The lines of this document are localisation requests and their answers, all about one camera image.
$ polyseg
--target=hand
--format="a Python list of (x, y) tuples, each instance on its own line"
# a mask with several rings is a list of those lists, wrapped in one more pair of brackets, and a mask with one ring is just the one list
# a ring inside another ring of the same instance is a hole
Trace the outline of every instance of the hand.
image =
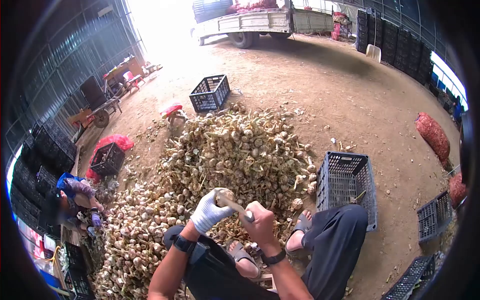
[(95, 228), (102, 227), (102, 220), (100, 220), (98, 213), (92, 213), (92, 224)]
[(203, 196), (195, 209), (195, 212), (190, 217), (190, 220), (195, 225), (200, 234), (205, 234), (213, 225), (218, 223), (221, 219), (231, 216), (233, 209), (228, 206), (218, 207), (215, 205), (215, 196), (224, 188), (214, 188), (207, 195)]
[(250, 238), (258, 244), (267, 256), (280, 253), (280, 243), (273, 235), (273, 212), (265, 209), (258, 201), (248, 204), (245, 210), (251, 211), (255, 216), (255, 220), (251, 223), (246, 220), (242, 221)]

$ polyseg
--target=sandal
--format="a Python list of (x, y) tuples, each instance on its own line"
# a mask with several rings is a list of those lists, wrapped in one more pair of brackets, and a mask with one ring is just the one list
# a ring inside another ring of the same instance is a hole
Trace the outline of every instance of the sandal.
[[(233, 243), (233, 241), (234, 240), (230, 240), (227, 243), (227, 249), (230, 249), (230, 245)], [(248, 253), (245, 250), (243, 250), (242, 243), (238, 242), (235, 245), (235, 247), (233, 248), (232, 251), (227, 251), (227, 252), (228, 252), (228, 254), (230, 254), (233, 257), (235, 262), (239, 262), (241, 259), (248, 259), (249, 261), (251, 261), (257, 267), (258, 275), (257, 275), (257, 277), (251, 278), (251, 279), (259, 279), (260, 277), (262, 277), (262, 271), (260, 271), (260, 268), (257, 266), (257, 264), (255, 263), (253, 258), (250, 255), (248, 255)]]
[(290, 236), (288, 237), (287, 241), (285, 242), (285, 252), (292, 258), (299, 258), (300, 259), (300, 258), (306, 257), (308, 254), (310, 254), (310, 251), (308, 251), (306, 249), (303, 249), (303, 248), (302, 249), (297, 249), (297, 250), (294, 250), (294, 251), (288, 251), (287, 250), (287, 243), (288, 243), (288, 240), (290, 239), (290, 237), (293, 235), (293, 233), (295, 231), (300, 230), (303, 233), (306, 233), (307, 231), (309, 231), (312, 228), (312, 220), (309, 221), (307, 219), (307, 216), (304, 215), (303, 212), (300, 214), (298, 219), (300, 220), (300, 222), (295, 225), (295, 227), (292, 230), (292, 233), (290, 233)]

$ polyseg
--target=wristwatch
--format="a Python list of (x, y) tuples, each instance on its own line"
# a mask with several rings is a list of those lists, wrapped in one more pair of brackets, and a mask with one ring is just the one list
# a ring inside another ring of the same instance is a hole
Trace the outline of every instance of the wristwatch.
[(182, 252), (186, 252), (188, 255), (190, 255), (193, 252), (193, 249), (195, 248), (195, 245), (197, 242), (187, 240), (180, 234), (175, 234), (170, 237), (170, 240), (173, 240), (173, 245), (175, 248)]
[(285, 250), (282, 249), (279, 254), (275, 256), (270, 256), (266, 257), (265, 253), (260, 254), (260, 258), (262, 259), (263, 263), (266, 264), (267, 266), (270, 266), (272, 264), (277, 264), (281, 262), (285, 258)]

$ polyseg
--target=metal wall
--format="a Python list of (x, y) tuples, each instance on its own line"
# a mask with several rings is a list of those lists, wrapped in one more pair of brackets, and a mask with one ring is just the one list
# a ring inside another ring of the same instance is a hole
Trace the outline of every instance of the metal wall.
[[(105, 8), (108, 12), (99, 16)], [(87, 106), (80, 85), (92, 75), (102, 85), (103, 75), (129, 53), (144, 64), (143, 43), (126, 0), (62, 0), (21, 66), (2, 155), (11, 158), (37, 120), (53, 117), (73, 136), (77, 128), (67, 118)]]

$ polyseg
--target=worker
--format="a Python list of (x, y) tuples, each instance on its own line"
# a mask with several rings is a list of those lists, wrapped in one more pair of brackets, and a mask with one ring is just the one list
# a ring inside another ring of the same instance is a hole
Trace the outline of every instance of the worker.
[[(340, 300), (357, 263), (365, 239), (368, 215), (363, 207), (349, 204), (312, 215), (304, 210), (285, 250), (273, 234), (274, 214), (254, 201), (246, 211), (255, 220), (240, 220), (258, 244), (261, 258), (270, 267), (277, 293), (255, 284), (260, 268), (238, 241), (223, 249), (205, 233), (230, 216), (229, 207), (215, 205), (215, 188), (205, 195), (187, 225), (169, 228), (164, 235), (167, 255), (150, 281), (148, 300), (172, 299), (183, 279), (195, 299), (322, 299)], [(286, 258), (311, 255), (303, 276)]]
[(456, 97), (456, 100), (453, 102), (453, 119), (460, 124), (462, 122), (462, 105), (460, 104), (460, 96)]
[(77, 214), (79, 211), (90, 209), (92, 225), (95, 228), (102, 226), (99, 213), (104, 211), (104, 207), (96, 200), (95, 191), (85, 178), (63, 173), (57, 186), (47, 193), (45, 200), (45, 211), (51, 225), (63, 224), (67, 229), (86, 236), (88, 224), (82, 223)]

